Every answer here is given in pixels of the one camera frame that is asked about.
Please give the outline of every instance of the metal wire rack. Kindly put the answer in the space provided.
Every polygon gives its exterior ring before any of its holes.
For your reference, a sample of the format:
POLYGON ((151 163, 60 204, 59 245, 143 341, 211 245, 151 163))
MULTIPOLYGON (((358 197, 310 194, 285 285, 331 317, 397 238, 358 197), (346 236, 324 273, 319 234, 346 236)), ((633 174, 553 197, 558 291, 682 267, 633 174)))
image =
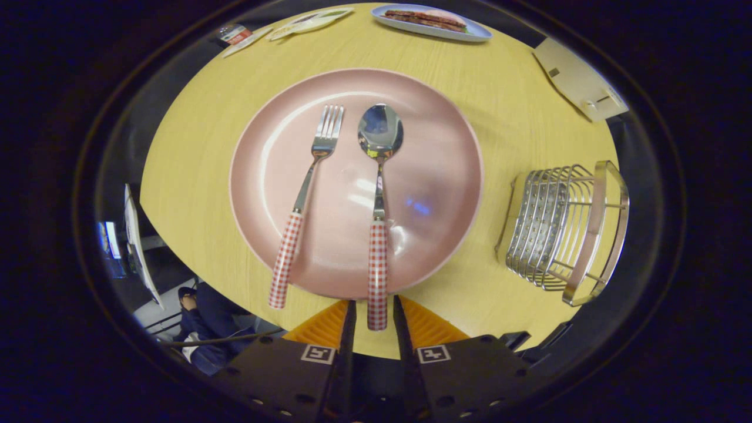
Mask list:
POLYGON ((535 286, 563 291, 562 300, 570 306, 595 299, 614 272, 626 235, 629 193, 616 166, 600 161, 594 173, 577 164, 530 172, 524 185, 517 185, 509 213, 518 209, 496 246, 499 260, 503 255, 510 270, 535 286), (620 192, 615 204, 606 199, 609 174, 620 192), (617 228, 602 271, 592 274, 608 208, 618 211, 617 228), (592 279, 594 287, 575 299, 585 278, 592 279))

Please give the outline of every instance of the fork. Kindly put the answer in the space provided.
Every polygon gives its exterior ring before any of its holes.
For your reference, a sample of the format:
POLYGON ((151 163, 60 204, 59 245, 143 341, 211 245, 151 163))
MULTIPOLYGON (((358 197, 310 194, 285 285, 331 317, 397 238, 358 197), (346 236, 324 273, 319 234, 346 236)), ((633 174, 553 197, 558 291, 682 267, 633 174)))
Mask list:
POLYGON ((319 161, 329 157, 334 152, 339 138, 339 130, 342 127, 342 117, 344 116, 344 106, 325 105, 321 114, 321 121, 316 128, 314 144, 311 146, 311 154, 314 156, 314 162, 308 168, 303 185, 300 187, 298 199, 295 200, 293 211, 282 232, 282 243, 277 252, 277 261, 274 263, 274 272, 271 278, 271 288, 269 289, 269 306, 273 309, 283 309, 287 299, 287 285, 290 283, 290 267, 293 264, 293 255, 298 245, 298 236, 300 227, 303 225, 303 207, 305 198, 308 195, 308 185, 311 184, 311 176, 314 174, 314 167, 319 161))

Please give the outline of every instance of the gingham handle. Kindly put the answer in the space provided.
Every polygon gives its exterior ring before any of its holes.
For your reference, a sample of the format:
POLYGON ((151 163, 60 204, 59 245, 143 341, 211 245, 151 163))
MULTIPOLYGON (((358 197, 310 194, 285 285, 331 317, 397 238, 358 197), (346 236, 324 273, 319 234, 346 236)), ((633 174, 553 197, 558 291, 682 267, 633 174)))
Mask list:
POLYGON ((269 307, 284 309, 287 298, 287 285, 290 283, 290 267, 293 264, 295 247, 298 245, 300 226, 303 224, 303 215, 293 211, 290 219, 282 232, 282 243, 277 252, 277 262, 274 264, 274 273, 271 277, 269 289, 269 307))
POLYGON ((387 328, 387 226, 383 221, 371 224, 368 253, 368 328, 387 328))

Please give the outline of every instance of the light wood grain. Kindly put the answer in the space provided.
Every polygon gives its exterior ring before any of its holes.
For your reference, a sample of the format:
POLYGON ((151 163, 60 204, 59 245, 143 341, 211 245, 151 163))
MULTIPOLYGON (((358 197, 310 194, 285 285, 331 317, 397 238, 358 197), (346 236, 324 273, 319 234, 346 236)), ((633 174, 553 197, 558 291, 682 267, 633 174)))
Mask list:
MULTIPOLYGON (((230 208, 235 145, 274 95, 312 75, 340 68, 384 68, 418 78, 449 97, 474 128, 485 163, 483 201, 467 239, 433 277, 403 294, 470 336, 527 330, 537 345, 577 311, 496 261, 498 241, 520 172, 612 160, 605 123, 591 123, 553 88, 532 49, 493 29, 482 44, 412 35, 376 23, 358 4, 326 28, 279 41, 261 39, 209 62, 171 105, 154 137, 141 204, 175 254, 197 275, 261 318, 287 329, 336 300, 290 288, 287 307, 265 304, 271 271, 247 247, 230 208)), ((288 20, 275 23, 279 27, 288 20)), ((398 358, 394 324, 365 325, 358 304, 354 350, 398 358)))

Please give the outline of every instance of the white box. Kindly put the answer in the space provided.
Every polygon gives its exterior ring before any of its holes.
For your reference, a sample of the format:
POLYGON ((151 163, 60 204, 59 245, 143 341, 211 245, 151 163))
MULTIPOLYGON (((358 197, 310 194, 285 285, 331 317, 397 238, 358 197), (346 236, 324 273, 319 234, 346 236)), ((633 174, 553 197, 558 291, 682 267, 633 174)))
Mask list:
POLYGON ((629 110, 616 90, 570 49, 546 38, 533 53, 556 89, 591 121, 629 110))

